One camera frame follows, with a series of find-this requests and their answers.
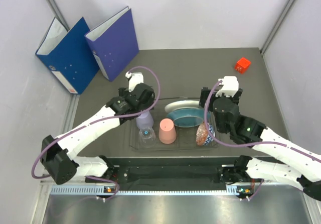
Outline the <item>pink plastic cup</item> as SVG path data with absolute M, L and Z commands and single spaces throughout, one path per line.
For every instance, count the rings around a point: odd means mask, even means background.
M 176 140 L 177 134 L 174 122 L 171 119 L 163 119 L 159 124 L 158 138 L 164 144 L 171 144 Z

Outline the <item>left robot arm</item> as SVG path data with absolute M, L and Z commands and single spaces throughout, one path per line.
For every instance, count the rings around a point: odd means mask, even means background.
M 80 157 L 78 154 L 104 133 L 150 107 L 154 98 L 153 88 L 144 83 L 139 83 L 133 90 L 120 88 L 117 97 L 78 127 L 55 138 L 51 135 L 45 137 L 40 162 L 58 185 L 87 176 L 98 177 L 103 182 L 110 181 L 114 171 L 106 157 Z

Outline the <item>lilac plastic cup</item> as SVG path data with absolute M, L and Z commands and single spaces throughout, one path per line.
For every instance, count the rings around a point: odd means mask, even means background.
M 136 118 L 136 125 L 140 130 L 152 128 L 153 124 L 154 121 L 149 111 L 142 113 Z

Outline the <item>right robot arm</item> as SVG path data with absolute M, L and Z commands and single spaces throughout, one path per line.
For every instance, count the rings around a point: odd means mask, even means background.
M 212 112 L 216 130 L 228 134 L 230 147 L 248 147 L 265 153 L 279 163 L 240 156 L 232 169 L 237 180 L 264 179 L 291 185 L 309 197 L 320 200 L 320 155 L 281 137 L 264 123 L 239 112 L 242 89 L 228 95 L 216 89 L 202 88 L 200 107 Z

